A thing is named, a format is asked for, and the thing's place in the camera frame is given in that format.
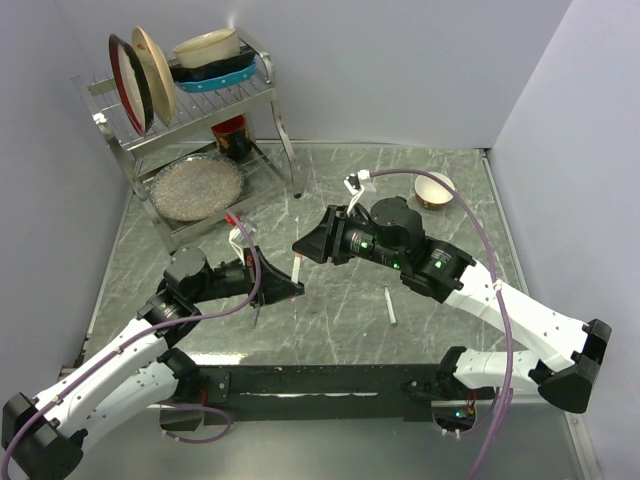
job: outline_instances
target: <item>table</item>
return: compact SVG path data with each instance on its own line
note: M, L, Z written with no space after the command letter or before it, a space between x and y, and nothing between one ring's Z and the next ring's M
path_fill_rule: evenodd
M265 149L274 161L284 161L282 148ZM176 156L175 151L163 154ZM500 278L519 286L480 150L320 144L297 145L296 155L306 166L305 195L294 199L283 191L272 201L242 212L258 224L257 243L277 268L291 271L291 244L297 227L302 235L319 223L327 205L348 203L350 196L342 183L346 175L363 168L406 166L442 172L453 180L488 232ZM149 158L145 168L161 160ZM408 198L409 205L421 212L428 235L452 242L486 263L480 238L462 208L451 203L438 212L422 209L413 198L413 182L411 175L377 178L378 198ZM228 232L228 225L219 224L195 242L211 265L233 259ZM106 273L87 357L104 347L136 315L155 292L169 260L151 221L133 197ZM339 267L303 259L300 280L306 285L306 294L295 305L282 302L262 308L257 328L252 328L253 311L247 308L200 323L178 347L199 364L208 365L438 363L453 345L483 351L504 349L500 332L466 312L411 292L400 283L397 271L359 259ZM384 285L389 286L395 306L395 328L389 322ZM211 313L239 301L231 298L200 307L203 313Z

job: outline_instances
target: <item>wire rack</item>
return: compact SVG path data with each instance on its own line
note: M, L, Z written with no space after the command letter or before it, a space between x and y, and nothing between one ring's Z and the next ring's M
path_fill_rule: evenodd
M257 58L261 60L258 62L255 75L237 85L212 92L189 94L176 88L176 112L171 123L165 126L159 121L154 122L144 137L138 135L131 126L116 91L113 77L105 73L103 79L94 77L90 83L85 83L81 77L72 79L133 192L143 202L145 211L170 252L222 220L224 213L218 212L199 222L189 223L171 221L159 215L149 200L149 186L155 174L178 157L163 155L164 160L160 164L154 165L152 170L145 168L141 173L145 157L149 157L154 152L184 144L183 142L193 138L199 132L244 114L247 118L253 150L239 164L245 176L245 189L243 195L232 207L240 211L263 201L269 194L277 193L287 184L296 198L302 195L304 189L301 183L300 167L282 122L275 84L275 69L271 57L249 35L240 29L236 28L236 30L240 40L253 49ZM271 105L276 129L289 163L290 175L286 177L255 145L251 111L266 104Z

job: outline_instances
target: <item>white bowl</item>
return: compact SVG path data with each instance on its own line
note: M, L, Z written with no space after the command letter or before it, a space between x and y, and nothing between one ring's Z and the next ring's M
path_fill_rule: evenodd
M453 190L456 189L449 177L446 177L441 173L429 173L434 177L442 180ZM418 178L416 178L415 188L416 200L418 200L418 203L424 208L428 208L430 210L438 210L444 207L453 198L453 195L451 195L451 193L447 191L442 185L440 185L435 180L431 180L429 177L425 177L424 175L420 175Z
M235 28L224 28L187 40L173 49L180 65L197 68L240 53Z

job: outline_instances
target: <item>small bowl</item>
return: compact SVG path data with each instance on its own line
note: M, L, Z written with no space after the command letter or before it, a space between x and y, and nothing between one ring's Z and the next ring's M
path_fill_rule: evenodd
M240 53L235 28L223 28L187 40L173 49L180 65L197 68Z
M453 190L456 189L449 177L441 173L429 173L434 177L438 177ZM440 210L453 198L453 195L451 195L451 193L449 193L442 185L429 177L425 177L424 175L420 175L416 178L415 189L416 200L420 205L429 210Z
M247 68L253 62L256 52L250 47L243 46L240 53L230 58L216 60L197 68L185 68L182 65L169 67L175 82L201 82L210 78L223 77L230 73Z

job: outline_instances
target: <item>blue dish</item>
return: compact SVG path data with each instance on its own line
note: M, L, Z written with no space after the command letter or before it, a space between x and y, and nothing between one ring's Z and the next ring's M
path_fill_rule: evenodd
M187 93L211 92L212 90L218 90L244 82L255 73L256 62L253 62L247 68L223 75L222 77L208 78L200 82L175 82L175 84L180 90L184 90Z

